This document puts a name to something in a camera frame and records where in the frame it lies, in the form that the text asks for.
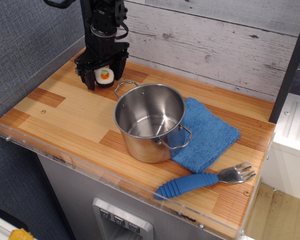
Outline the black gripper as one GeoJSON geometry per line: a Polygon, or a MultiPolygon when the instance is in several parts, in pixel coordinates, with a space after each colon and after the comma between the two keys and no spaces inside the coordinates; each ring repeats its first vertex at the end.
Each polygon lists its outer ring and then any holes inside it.
{"type": "Polygon", "coordinates": [[[88,90],[95,89],[96,69],[109,66],[114,73],[114,79],[119,80],[124,72],[127,58],[129,57],[127,42],[116,42],[128,35],[129,29],[125,24],[121,25],[126,31],[117,36],[117,27],[110,33],[98,31],[91,24],[84,25],[85,50],[75,59],[77,65],[75,72],[80,74],[81,81],[88,90]]]}

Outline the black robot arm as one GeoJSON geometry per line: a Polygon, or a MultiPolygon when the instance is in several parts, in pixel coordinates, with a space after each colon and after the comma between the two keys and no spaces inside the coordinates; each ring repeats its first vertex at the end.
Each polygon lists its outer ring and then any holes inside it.
{"type": "Polygon", "coordinates": [[[114,79],[119,80],[129,57],[127,42],[119,42],[128,35],[124,23],[128,9],[122,0],[82,0],[85,50],[75,59],[75,72],[89,90],[97,83],[95,70],[109,66],[114,79]]]}

